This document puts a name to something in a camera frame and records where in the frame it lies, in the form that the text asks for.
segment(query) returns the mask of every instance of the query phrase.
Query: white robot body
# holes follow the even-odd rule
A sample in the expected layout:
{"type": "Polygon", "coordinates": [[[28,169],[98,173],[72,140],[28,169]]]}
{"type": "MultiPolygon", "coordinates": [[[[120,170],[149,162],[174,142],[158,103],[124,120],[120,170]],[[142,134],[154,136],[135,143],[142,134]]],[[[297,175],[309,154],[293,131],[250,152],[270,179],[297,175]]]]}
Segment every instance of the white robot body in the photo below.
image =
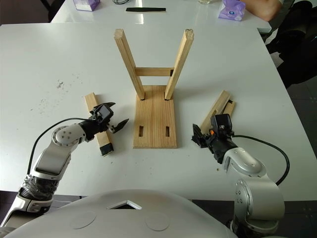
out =
{"type": "Polygon", "coordinates": [[[7,238],[236,238],[191,201],[153,190],[116,190],[80,199],[14,230],[7,238]]]}

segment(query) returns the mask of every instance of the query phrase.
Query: black chair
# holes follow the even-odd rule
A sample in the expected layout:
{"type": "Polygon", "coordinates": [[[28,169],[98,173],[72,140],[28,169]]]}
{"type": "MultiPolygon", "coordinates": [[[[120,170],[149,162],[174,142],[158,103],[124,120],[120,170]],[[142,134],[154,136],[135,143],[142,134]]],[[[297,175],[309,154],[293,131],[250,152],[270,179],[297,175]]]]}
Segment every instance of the black chair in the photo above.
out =
{"type": "Polygon", "coordinates": [[[53,20],[56,13],[65,2],[65,0],[55,0],[50,5],[47,0],[40,0],[40,1],[44,5],[44,7],[49,11],[49,22],[53,20]]]}
{"type": "Polygon", "coordinates": [[[277,68],[286,88],[317,75],[317,7],[309,1],[293,5],[267,46],[284,62],[277,68]]]}

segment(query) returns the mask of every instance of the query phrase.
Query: wood piece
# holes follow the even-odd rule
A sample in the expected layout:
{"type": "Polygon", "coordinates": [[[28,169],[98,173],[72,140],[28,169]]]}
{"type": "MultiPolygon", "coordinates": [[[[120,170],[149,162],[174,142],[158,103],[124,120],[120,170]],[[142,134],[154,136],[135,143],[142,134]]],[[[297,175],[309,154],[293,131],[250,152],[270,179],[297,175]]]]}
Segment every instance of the wood piece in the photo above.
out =
{"type": "Polygon", "coordinates": [[[226,104],[226,107],[223,110],[223,114],[229,114],[229,116],[231,117],[235,105],[236,102],[229,100],[226,104]]]}
{"type": "MultiPolygon", "coordinates": [[[[85,101],[86,101],[87,108],[88,108],[89,112],[93,109],[93,107],[99,105],[94,93],[90,93],[90,94],[86,95],[85,101]]],[[[96,137],[97,137],[97,141],[99,143],[99,148],[100,148],[102,156],[106,156],[106,155],[110,154],[113,151],[113,145],[112,145],[112,142],[110,140],[109,132],[104,131],[101,133],[97,133],[96,137]]]]}
{"type": "Polygon", "coordinates": [[[121,53],[123,62],[128,70],[130,78],[132,80],[133,86],[137,95],[141,100],[144,99],[144,89],[142,87],[142,82],[139,76],[135,72],[135,63],[128,45],[127,39],[125,37],[123,29],[116,29],[114,33],[114,40],[118,46],[121,53]]]}
{"type": "Polygon", "coordinates": [[[174,68],[135,68],[137,76],[172,76],[173,71],[174,68]]]}
{"type": "Polygon", "coordinates": [[[133,148],[176,148],[174,101],[164,99],[165,86],[143,86],[136,99],[133,148]]]}
{"type": "Polygon", "coordinates": [[[177,53],[175,64],[174,64],[173,75],[169,78],[169,81],[166,86],[166,90],[165,90],[166,100],[170,100],[173,95],[177,80],[179,78],[180,72],[182,71],[182,68],[184,66],[185,60],[187,58],[187,55],[189,53],[193,40],[194,40],[194,31],[192,29],[186,29],[179,45],[178,53],[177,53]]]}
{"type": "Polygon", "coordinates": [[[229,98],[230,98],[230,94],[228,92],[223,90],[220,93],[218,99],[214,102],[209,113],[207,114],[206,118],[204,119],[203,123],[200,126],[200,129],[203,134],[208,133],[209,129],[211,129],[211,117],[214,115],[222,114],[224,107],[229,101],[229,98]]]}

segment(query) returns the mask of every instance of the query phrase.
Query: white tabletop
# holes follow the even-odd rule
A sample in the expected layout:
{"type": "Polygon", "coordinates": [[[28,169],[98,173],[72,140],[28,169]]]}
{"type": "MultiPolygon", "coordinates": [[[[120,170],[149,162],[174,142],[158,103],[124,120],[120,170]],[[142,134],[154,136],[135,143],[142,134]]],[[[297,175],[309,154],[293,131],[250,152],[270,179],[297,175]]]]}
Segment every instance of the white tabletop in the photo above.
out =
{"type": "Polygon", "coordinates": [[[73,0],[65,0],[52,20],[56,22],[102,22],[121,24],[157,25],[177,22],[183,27],[194,28],[201,24],[248,26],[266,33],[271,30],[268,22],[246,11],[243,20],[232,21],[219,19],[221,1],[200,4],[198,0],[131,0],[123,5],[116,5],[112,0],[101,0],[95,11],[78,11],[73,0]],[[166,12],[126,12],[127,7],[165,7],[166,12]]]}
{"type": "MultiPolygon", "coordinates": [[[[177,25],[125,29],[136,65],[142,67],[173,66],[183,31],[177,25]]],[[[116,102],[113,124],[130,121],[113,135],[115,151],[106,157],[97,141],[80,144],[57,194],[146,188],[191,199],[230,200],[233,192],[222,166],[191,141],[192,123],[200,124],[221,90],[227,90],[237,102],[232,115],[236,134],[266,140],[288,154],[290,173],[279,186],[285,200],[317,199],[317,160],[256,29],[194,28],[174,92],[178,149],[132,148],[135,90],[113,33],[112,25],[90,23],[0,27],[0,190],[17,191],[37,136],[62,119],[87,117],[83,96],[95,92],[101,102],[116,102]]],[[[142,80],[164,85],[168,78],[142,80]]],[[[35,158],[51,133],[39,142],[35,158]]],[[[234,142],[265,163],[273,181],[284,173],[279,152],[247,139],[234,142]]]]}

